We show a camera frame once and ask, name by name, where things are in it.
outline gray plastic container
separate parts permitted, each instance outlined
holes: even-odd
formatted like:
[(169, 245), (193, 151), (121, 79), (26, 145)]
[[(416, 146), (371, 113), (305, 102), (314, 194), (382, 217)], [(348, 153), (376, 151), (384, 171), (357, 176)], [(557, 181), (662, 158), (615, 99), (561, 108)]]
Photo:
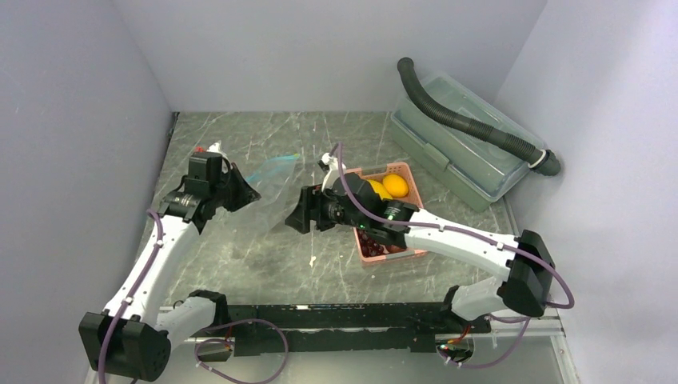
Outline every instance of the gray plastic container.
[[(447, 74), (432, 74), (421, 85), (450, 110), (544, 148), (541, 139)], [(487, 209), (529, 172), (528, 164), (512, 154), (434, 122), (406, 95), (401, 97), (391, 119), (395, 122), (391, 126), (393, 139), (476, 211)]]

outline clear plastic bag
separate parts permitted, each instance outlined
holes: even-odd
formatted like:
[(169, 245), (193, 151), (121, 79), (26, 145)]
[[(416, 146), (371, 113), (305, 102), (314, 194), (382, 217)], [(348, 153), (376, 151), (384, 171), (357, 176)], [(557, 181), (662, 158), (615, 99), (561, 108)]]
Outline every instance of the clear plastic bag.
[(238, 232), (263, 234), (285, 219), (289, 187), (298, 159), (299, 154), (270, 158), (245, 178), (261, 199), (230, 215), (232, 222), (237, 223)]

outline white arm segment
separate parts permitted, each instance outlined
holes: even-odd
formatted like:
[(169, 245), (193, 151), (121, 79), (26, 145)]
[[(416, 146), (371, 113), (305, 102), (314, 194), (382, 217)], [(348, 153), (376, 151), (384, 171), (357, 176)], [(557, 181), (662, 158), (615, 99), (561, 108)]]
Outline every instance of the white arm segment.
[(478, 238), (451, 230), (436, 230), (420, 226), (411, 226), (405, 235), (405, 244), (416, 250), (430, 250), (467, 262), (492, 274), (491, 278), (470, 286), (461, 286), (454, 294), (452, 312), (465, 320), (473, 320), (483, 314), (497, 310), (505, 310), (502, 298), (497, 296), (501, 284), (509, 278), (510, 269), (506, 266), (516, 254), (502, 250), (504, 245), (518, 247), (518, 243), (510, 234), (492, 234), (469, 226), (462, 226), (449, 220), (439, 218), (427, 210), (415, 212), (410, 222), (431, 222), (438, 226), (455, 226), (481, 234), (499, 242), (491, 246)]
[[(140, 321), (152, 326), (158, 318), (158, 311), (164, 294), (172, 281), (172, 276), (177, 270), (177, 265), (181, 258), (184, 258), (188, 253), (189, 248), (197, 240), (198, 232), (193, 223), (183, 222), (181, 218), (174, 216), (165, 216), (162, 218), (162, 226), (165, 232), (162, 242), (163, 246), (158, 251), (158, 256), (151, 266), (146, 278), (141, 286), (134, 294), (134, 301), (125, 310), (122, 318), (129, 319), (133, 315), (141, 316)], [(127, 296), (128, 289), (137, 280), (137, 277), (142, 272), (144, 265), (148, 261), (153, 245), (156, 243), (157, 230), (155, 228), (151, 237), (146, 243), (146, 247), (139, 256), (134, 268), (127, 277), (122, 287), (113, 296), (113, 298), (104, 307), (109, 310), (111, 316), (118, 312), (120, 303)]]
[(470, 286), (460, 286), (452, 299), (452, 312), (464, 320), (473, 320), (484, 314), (505, 310), (497, 290), (503, 282), (498, 278), (486, 278)]
[(332, 189), (332, 186), (334, 185), (334, 182), (339, 178), (339, 159), (337, 159), (336, 156), (329, 156), (329, 153), (323, 154), (321, 158), (323, 164), (329, 166), (329, 170), (327, 171), (327, 174), (325, 175), (325, 178), (322, 179), (322, 188), (321, 190), (325, 189)]
[(427, 210), (415, 212), (409, 219), (410, 222), (430, 222), (438, 226), (455, 226), (482, 234), (499, 242), (497, 246), (490, 246), (478, 238), (460, 234), (451, 230), (436, 230), (420, 226), (411, 226), (409, 233), (405, 235), (407, 247), (415, 250), (430, 250), (437, 254), (443, 254), (462, 262), (489, 272), (502, 282), (509, 278), (510, 269), (506, 262), (516, 257), (514, 252), (501, 250), (504, 245), (518, 247), (518, 243), (510, 234), (493, 234), (483, 230), (477, 230), (470, 226), (462, 226), (431, 214)]
[(158, 315), (155, 330), (169, 332), (172, 350), (184, 340), (214, 322), (216, 305), (208, 298), (187, 298), (183, 304), (166, 314)]

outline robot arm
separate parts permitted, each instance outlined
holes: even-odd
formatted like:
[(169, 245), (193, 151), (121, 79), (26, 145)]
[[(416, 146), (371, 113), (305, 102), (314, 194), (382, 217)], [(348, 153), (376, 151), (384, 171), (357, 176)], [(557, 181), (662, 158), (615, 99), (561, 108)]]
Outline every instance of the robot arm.
[(462, 322), (505, 309), (531, 317), (544, 314), (552, 275), (512, 251), (527, 250), (553, 266), (538, 234), (526, 230), (520, 238), (514, 238), (462, 226), (405, 202), (382, 201), (367, 181), (357, 174), (346, 174), (349, 192), (372, 216), (379, 218), (376, 220), (349, 198), (340, 180), (337, 158), (325, 154), (321, 163), (327, 172), (323, 183), (301, 189), (299, 203), (285, 220), (286, 225), (302, 234), (311, 230), (312, 220), (320, 231), (336, 224), (353, 226), (382, 245), (429, 250), (489, 272), (491, 278), (471, 286), (454, 286), (445, 297), (444, 304), (451, 315)]
[(218, 144), (191, 156), (188, 174), (162, 199), (156, 230), (130, 276), (101, 313), (87, 313), (80, 322), (87, 358), (100, 371), (100, 381), (107, 373), (152, 382), (174, 347), (202, 328), (228, 322), (226, 296), (203, 290), (167, 314), (158, 311), (178, 263), (217, 208), (233, 212), (259, 198)]

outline white wall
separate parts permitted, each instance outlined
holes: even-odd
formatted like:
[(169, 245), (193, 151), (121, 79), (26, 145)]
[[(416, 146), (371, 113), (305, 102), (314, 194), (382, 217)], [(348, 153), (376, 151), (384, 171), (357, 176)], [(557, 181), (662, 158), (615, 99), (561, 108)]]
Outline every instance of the white wall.
[(584, 383), (678, 377), (677, 103), (671, 0), (549, 2), (497, 97), (564, 162), (510, 198), (572, 285), (561, 314)]
[(171, 113), (107, 1), (0, 2), (0, 382), (82, 382), (78, 323), (132, 265)]
[(494, 99), (545, 0), (115, 0), (173, 110), (391, 110), (396, 62)]

